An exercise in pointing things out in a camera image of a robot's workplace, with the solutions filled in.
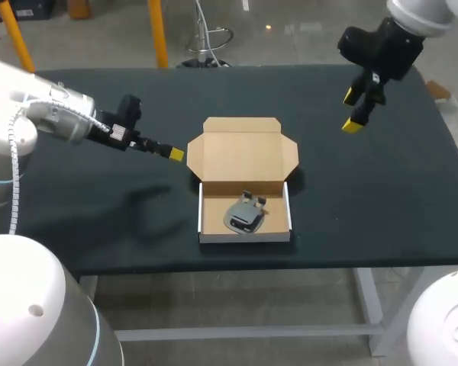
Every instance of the metal table frame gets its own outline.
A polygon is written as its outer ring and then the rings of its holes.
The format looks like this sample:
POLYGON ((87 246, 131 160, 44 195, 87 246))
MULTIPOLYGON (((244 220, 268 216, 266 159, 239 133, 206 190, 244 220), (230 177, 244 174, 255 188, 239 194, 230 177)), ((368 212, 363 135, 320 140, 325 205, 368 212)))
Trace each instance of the metal table frame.
MULTIPOLYGON (((404 276, 393 301, 382 311, 371 268, 355 268, 365 324, 315 326, 224 326, 179 329, 116 330, 121 342, 181 339, 282 338, 311 336, 369 336, 372 356, 388 355, 407 329, 409 314, 422 292, 439 278, 458 271, 458 266, 413 267, 404 276)), ((80 279, 80 286, 92 298, 98 276, 80 279)))

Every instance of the white table leg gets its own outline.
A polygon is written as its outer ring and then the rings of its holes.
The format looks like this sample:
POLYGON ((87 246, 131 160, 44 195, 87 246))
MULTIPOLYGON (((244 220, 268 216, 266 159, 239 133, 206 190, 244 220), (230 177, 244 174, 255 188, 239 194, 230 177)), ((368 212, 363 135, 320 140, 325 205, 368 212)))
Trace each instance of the white table leg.
POLYGON ((369 340, 372 356, 386 356, 398 337, 407 329, 412 308, 421 294, 439 278, 458 271, 458 266, 413 267, 402 280, 401 286, 383 314, 383 333, 369 340))
POLYGON ((372 269, 355 268, 353 272, 366 324, 380 324, 383 318, 382 304, 376 292, 372 269))

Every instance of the coiled cable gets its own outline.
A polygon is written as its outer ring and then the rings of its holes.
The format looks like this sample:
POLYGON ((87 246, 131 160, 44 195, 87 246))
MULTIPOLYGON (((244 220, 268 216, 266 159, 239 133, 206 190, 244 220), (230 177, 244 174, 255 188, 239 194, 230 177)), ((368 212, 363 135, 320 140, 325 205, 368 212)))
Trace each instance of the coiled cable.
POLYGON ((19 204, 19 194, 20 194, 20 179, 21 173, 19 170, 18 164, 18 149, 17 141, 15 140, 15 121, 17 120, 19 114, 27 110, 32 104, 46 104, 52 107, 68 111, 70 113, 76 114, 78 117, 88 121, 93 124, 98 129, 102 130, 105 133, 109 133, 111 128, 104 125, 99 120, 96 120, 94 117, 89 116, 75 108, 72 108, 64 103, 54 101, 52 99, 32 99, 26 101, 20 105, 16 105, 14 111, 11 114, 10 119, 8 120, 8 143, 10 145, 10 157, 12 163, 12 207, 11 207, 11 219, 10 227, 8 229, 8 234, 14 235, 17 231, 18 225, 18 204, 19 204))

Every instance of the cardboard piece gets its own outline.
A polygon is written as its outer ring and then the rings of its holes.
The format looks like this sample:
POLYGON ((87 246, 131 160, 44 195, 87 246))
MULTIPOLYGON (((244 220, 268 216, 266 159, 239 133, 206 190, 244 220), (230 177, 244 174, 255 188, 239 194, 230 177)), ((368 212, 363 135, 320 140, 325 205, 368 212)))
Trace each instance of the cardboard piece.
POLYGON ((292 221, 285 179, 298 165, 297 144, 275 118, 210 117, 189 143, 187 166, 199 187, 200 242, 285 242, 292 221), (224 225, 226 211, 244 191, 265 197, 263 225, 238 234, 224 225))

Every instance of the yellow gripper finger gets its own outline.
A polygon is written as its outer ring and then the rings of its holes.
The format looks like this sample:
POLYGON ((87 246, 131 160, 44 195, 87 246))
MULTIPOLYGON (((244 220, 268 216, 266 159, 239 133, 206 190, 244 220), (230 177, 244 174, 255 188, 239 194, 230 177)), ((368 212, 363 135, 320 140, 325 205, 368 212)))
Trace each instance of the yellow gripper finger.
POLYGON ((171 149, 171 153, 169 154, 169 158, 171 160, 176 160, 177 162, 181 162, 183 160, 183 156, 185 152, 182 150, 178 150, 176 147, 171 149))
POLYGON ((344 97, 343 104, 348 104, 348 103, 347 103, 347 99, 348 99, 348 97, 351 95, 351 92, 352 92, 352 91, 353 91, 353 87, 350 87, 350 88, 348 89, 348 92, 346 93, 346 95, 345 95, 345 97, 344 97))
POLYGON ((361 130, 363 127, 364 127, 363 125, 357 124, 356 122, 353 122, 351 118, 348 118, 346 123, 343 125, 342 130, 348 133, 356 133, 359 130, 361 130))

